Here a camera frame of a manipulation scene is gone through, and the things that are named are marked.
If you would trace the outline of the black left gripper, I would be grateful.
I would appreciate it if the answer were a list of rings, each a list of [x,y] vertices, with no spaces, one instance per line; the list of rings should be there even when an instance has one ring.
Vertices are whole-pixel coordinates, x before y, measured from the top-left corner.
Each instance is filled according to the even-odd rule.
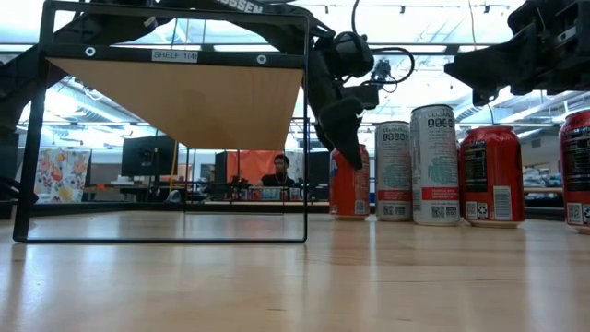
[[[314,116],[319,142],[328,151],[336,149],[355,170],[362,168],[358,130],[363,107],[360,101],[341,96],[320,52],[308,53],[307,101]]]

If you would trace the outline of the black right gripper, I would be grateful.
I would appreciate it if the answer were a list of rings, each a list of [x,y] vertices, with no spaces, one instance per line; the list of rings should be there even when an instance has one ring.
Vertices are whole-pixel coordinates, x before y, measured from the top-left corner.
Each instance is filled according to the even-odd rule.
[[[513,95],[590,90],[590,0],[525,0],[507,25],[509,41],[460,53],[444,67],[473,89],[476,105],[506,87]]]

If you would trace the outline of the red soda can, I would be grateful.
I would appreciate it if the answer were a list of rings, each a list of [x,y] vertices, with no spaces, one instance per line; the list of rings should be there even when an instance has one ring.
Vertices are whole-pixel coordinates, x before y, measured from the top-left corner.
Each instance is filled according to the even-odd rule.
[[[330,154],[329,213],[334,219],[366,220],[370,212],[370,159],[360,144],[361,168],[356,170],[337,150]]]

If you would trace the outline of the red cola can black script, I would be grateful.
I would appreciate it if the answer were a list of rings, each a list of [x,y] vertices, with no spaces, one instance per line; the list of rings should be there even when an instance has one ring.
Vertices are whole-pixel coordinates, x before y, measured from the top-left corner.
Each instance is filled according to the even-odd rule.
[[[464,220],[474,227],[515,229],[525,221],[521,144],[510,126],[471,129],[459,148]]]
[[[590,235],[590,109],[568,115],[559,139],[565,221]]]

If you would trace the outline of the black cabinet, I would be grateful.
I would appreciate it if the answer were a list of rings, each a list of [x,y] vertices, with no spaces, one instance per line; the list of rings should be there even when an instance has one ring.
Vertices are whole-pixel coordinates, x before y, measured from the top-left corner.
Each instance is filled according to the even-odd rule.
[[[310,195],[314,200],[329,199],[330,153],[312,152],[308,160],[308,182]]]

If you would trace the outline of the overhead LED light bar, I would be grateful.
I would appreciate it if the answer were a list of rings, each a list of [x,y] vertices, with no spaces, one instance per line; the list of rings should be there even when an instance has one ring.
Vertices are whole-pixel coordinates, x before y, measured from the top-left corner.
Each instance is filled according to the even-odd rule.
[[[28,50],[33,43],[0,43],[0,52],[19,53]],[[269,44],[245,43],[245,44],[196,44],[196,43],[119,43],[115,47],[146,48],[146,49],[175,49],[187,51],[221,51],[221,52],[277,52],[277,48]],[[408,44],[401,45],[412,53],[443,53],[448,46],[444,44]]]

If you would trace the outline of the person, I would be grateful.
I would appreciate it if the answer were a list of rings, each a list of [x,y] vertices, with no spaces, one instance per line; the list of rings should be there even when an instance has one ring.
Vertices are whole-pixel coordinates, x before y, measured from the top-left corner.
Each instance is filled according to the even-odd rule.
[[[274,172],[265,174],[259,181],[262,186],[292,187],[295,181],[288,176],[289,158],[285,154],[276,155],[273,159]]]

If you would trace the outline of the orange partition panel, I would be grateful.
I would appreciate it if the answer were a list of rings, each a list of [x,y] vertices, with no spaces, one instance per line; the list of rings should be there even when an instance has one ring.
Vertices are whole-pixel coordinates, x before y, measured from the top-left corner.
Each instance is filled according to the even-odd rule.
[[[275,172],[275,156],[282,151],[241,150],[229,151],[226,157],[225,175],[228,181],[239,175],[249,184],[257,184],[264,175]]]

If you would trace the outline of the cluttered background workbench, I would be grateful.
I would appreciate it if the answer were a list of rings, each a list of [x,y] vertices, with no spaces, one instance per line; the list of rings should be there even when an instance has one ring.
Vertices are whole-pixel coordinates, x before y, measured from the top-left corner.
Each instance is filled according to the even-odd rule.
[[[524,172],[525,205],[536,208],[562,208],[560,173],[548,169],[526,168]]]

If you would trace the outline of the black background monitor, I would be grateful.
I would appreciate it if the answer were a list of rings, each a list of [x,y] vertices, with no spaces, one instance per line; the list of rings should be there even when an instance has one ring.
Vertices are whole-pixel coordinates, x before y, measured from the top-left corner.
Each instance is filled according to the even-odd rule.
[[[169,136],[125,138],[122,176],[176,175],[178,143]]]

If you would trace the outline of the floral patterned cloth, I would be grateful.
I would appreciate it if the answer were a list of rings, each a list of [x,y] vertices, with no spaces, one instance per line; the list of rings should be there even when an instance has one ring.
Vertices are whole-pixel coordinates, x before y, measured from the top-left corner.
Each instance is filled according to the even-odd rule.
[[[90,165],[89,150],[42,149],[34,193],[38,204],[81,203]]]

